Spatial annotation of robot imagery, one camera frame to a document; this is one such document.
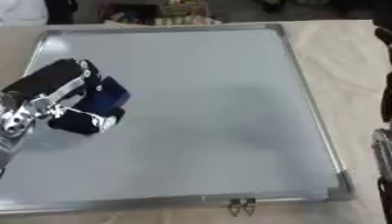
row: table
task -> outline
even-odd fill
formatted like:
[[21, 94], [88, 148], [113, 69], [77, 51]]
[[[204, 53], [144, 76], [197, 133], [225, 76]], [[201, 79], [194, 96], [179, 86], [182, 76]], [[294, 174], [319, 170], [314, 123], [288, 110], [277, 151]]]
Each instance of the table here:
[[[260, 205], [251, 218], [233, 218], [225, 208], [176, 208], [142, 212], [93, 212], [30, 218], [5, 223], [384, 223], [376, 191], [377, 169], [371, 132], [382, 126], [380, 98], [389, 62], [370, 21], [283, 23], [304, 76], [357, 191], [352, 201], [324, 204]], [[87, 28], [99, 27], [89, 25]], [[1, 84], [25, 69], [35, 38], [50, 27], [0, 29]]]

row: metal latch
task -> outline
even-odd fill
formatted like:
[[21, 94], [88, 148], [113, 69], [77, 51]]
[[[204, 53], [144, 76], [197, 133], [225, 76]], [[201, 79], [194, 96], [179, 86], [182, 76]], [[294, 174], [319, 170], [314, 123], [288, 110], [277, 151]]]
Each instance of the metal latch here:
[[227, 208], [234, 217], [237, 217], [241, 210], [243, 210], [250, 217], [255, 213], [256, 199], [231, 199]]

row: whiteboard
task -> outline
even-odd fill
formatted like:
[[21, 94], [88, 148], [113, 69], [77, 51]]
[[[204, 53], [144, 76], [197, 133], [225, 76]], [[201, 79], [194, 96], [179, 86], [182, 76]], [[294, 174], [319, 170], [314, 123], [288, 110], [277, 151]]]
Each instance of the whiteboard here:
[[340, 187], [279, 29], [53, 31], [26, 72], [64, 58], [91, 60], [124, 85], [127, 114], [92, 137], [40, 123], [0, 181], [0, 205], [241, 193], [325, 200]]

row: metal clip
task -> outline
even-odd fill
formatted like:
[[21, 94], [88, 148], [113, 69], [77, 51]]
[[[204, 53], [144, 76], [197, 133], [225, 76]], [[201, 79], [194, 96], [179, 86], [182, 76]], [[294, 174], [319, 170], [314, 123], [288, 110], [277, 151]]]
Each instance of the metal clip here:
[[230, 204], [228, 205], [228, 211], [234, 216], [237, 217], [242, 209], [242, 203], [240, 199], [231, 199]]
[[243, 210], [251, 217], [256, 211], [256, 199], [246, 199]]

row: white cloth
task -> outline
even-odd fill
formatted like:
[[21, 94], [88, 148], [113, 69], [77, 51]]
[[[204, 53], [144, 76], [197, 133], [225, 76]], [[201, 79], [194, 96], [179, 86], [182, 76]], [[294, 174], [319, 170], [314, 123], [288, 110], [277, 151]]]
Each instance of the white cloth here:
[[0, 25], [44, 25], [45, 0], [0, 0]]

